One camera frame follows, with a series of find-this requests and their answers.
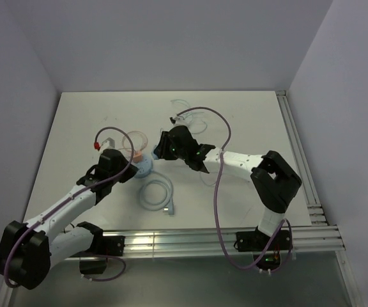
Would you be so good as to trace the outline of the orange pink charger plug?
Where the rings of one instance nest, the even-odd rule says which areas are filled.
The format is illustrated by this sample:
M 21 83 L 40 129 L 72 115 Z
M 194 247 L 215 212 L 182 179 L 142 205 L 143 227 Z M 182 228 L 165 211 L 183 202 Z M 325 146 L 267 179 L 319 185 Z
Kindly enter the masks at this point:
M 138 163 L 138 162 L 141 162 L 141 161 L 142 161 L 142 153 L 141 152 L 135 153 L 134 157 L 133 157 L 133 162 Z

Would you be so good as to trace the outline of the round blue power strip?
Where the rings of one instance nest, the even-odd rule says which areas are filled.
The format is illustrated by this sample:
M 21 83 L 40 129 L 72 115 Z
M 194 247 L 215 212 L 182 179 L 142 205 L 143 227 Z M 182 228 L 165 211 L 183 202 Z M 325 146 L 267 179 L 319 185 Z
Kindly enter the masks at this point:
M 133 162 L 133 165 L 137 168 L 137 172 L 134 177 L 144 178 L 152 172 L 153 159 L 148 154 L 143 153 L 141 155 L 141 159 L 137 162 Z

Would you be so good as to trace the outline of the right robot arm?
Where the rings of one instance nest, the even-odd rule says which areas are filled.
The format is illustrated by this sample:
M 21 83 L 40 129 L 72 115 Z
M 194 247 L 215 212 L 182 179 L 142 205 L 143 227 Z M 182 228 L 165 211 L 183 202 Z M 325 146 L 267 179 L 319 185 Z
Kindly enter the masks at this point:
M 184 125 L 163 131 L 153 156 L 166 161 L 183 160 L 190 169 L 202 173 L 226 171 L 251 182 L 264 205 L 256 233 L 257 245 L 263 249 L 277 243 L 277 228 L 302 185 L 301 178 L 280 153 L 270 150 L 264 155 L 247 155 L 199 144 Z

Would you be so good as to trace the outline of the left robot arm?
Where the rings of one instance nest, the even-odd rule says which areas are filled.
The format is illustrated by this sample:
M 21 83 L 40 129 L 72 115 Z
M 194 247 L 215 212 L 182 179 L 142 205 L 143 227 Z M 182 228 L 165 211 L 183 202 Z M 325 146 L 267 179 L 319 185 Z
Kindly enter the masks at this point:
M 63 198 L 26 222 L 12 221 L 0 241 L 0 275 L 10 288 L 36 288 L 59 262 L 79 253 L 107 258 L 104 231 L 81 222 L 66 227 L 98 205 L 114 185 L 132 179 L 138 169 L 118 150 L 106 149 L 98 162 Z

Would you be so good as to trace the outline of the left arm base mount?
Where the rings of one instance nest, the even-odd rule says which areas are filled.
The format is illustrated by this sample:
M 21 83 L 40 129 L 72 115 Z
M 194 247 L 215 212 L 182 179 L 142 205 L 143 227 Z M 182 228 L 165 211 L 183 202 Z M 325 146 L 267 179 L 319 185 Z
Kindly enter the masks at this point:
M 86 278 L 95 281 L 108 281 L 120 277 L 126 270 L 127 264 L 121 258 L 125 247 L 125 236 L 105 236 L 92 250 L 76 254 L 79 259 L 79 272 Z M 102 275 L 110 265 L 110 260 L 115 260 L 121 264 L 121 270 L 117 275 L 108 278 L 97 278 Z

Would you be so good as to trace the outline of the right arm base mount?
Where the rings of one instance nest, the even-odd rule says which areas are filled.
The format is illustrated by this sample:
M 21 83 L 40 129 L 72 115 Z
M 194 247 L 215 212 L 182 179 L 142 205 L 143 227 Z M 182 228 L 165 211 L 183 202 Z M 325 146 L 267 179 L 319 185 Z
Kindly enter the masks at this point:
M 238 252 L 252 252 L 254 260 L 258 258 L 270 237 L 261 233 L 258 229 L 254 231 L 236 232 L 236 241 L 233 247 Z M 257 263 L 256 268 L 259 272 L 273 272 L 279 269 L 292 258 L 293 241 L 291 232 L 280 230 L 265 255 Z

